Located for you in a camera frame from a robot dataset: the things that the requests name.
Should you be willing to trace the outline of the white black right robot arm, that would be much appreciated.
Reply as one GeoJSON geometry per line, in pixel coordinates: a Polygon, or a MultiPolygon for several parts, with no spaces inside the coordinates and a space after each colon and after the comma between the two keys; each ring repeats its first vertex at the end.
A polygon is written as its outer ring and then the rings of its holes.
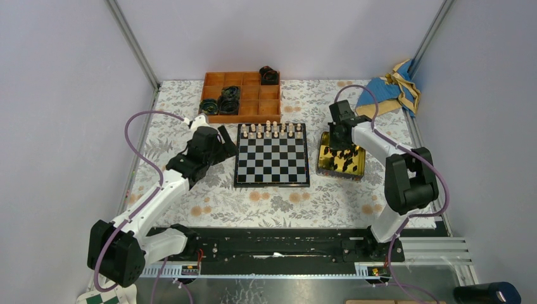
{"type": "Polygon", "coordinates": [[[387,207],[370,227],[372,238],[363,244],[364,255],[378,261],[388,253],[387,242],[412,215],[426,208],[439,195],[432,170],[431,153],[394,142],[365,115],[357,116],[347,100],[329,106],[329,147],[347,150],[358,146],[384,166],[384,196],[387,207]]]}

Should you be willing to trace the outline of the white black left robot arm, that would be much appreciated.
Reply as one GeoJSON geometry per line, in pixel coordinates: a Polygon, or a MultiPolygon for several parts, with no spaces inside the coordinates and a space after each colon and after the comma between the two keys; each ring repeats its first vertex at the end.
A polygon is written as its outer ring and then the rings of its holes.
{"type": "Polygon", "coordinates": [[[147,264],[170,255],[189,260],[196,254],[194,234],[174,224],[158,234],[149,231],[171,203],[187,194],[211,166],[237,155],[227,129],[198,127],[186,150],[171,158],[160,180],[132,207],[112,221],[91,228],[87,265],[122,287],[135,283],[147,264]]]}

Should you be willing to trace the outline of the gold tin of black pieces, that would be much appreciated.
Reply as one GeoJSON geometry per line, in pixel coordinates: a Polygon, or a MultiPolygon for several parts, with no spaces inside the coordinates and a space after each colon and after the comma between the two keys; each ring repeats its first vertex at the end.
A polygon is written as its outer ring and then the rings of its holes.
{"type": "Polygon", "coordinates": [[[316,172],[318,175],[359,181],[365,174],[366,151],[360,146],[335,150],[329,147],[329,133],[323,132],[319,141],[316,172]]]}

